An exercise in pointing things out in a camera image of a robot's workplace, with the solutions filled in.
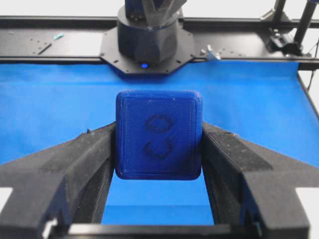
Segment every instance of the vertical black post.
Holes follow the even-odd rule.
[[[307,5],[305,7],[302,18],[300,19],[300,23],[295,35],[295,42],[299,43],[300,46],[304,40],[308,28],[310,27],[311,19],[314,15],[316,6],[317,3],[314,3],[311,0],[307,1]]]
[[[273,22],[274,23],[278,23],[281,21],[281,17],[283,15],[284,12],[284,7],[286,4],[286,0],[276,0],[275,3],[275,13],[274,13],[274,19]]]

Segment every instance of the blue fabric surface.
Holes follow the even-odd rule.
[[[0,163],[115,120],[122,90],[195,90],[208,123],[319,166],[319,122],[295,63],[188,64],[167,77],[121,78],[107,65],[0,65]],[[105,224],[213,224],[195,181],[113,178]]]
[[[203,100],[192,91],[122,91],[116,99],[116,174],[194,180],[201,173]]]

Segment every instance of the small blue part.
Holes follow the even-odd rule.
[[[143,64],[141,64],[141,67],[142,67],[143,69],[147,69],[147,68],[149,67],[149,65],[148,65],[147,63],[143,63]]]
[[[116,122],[116,174],[120,178],[194,180],[200,176],[199,93],[120,92]]]

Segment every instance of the blue led light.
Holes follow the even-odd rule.
[[[149,65],[148,65],[147,63],[143,63],[143,64],[141,65],[141,67],[142,67],[143,69],[147,69],[147,68],[149,67]]]

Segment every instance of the metal bracket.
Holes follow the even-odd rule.
[[[170,74],[195,57],[193,34],[183,29],[177,31],[177,52],[158,65],[135,62],[119,51],[118,29],[109,30],[103,36],[100,57],[125,74]]]
[[[264,15],[262,15],[260,17],[260,20],[262,21],[267,21],[267,22],[271,22],[274,21],[275,19],[275,13],[276,10],[274,8],[270,9],[267,13],[265,13]],[[282,16],[281,16],[281,21],[292,21],[287,14],[283,11]]]

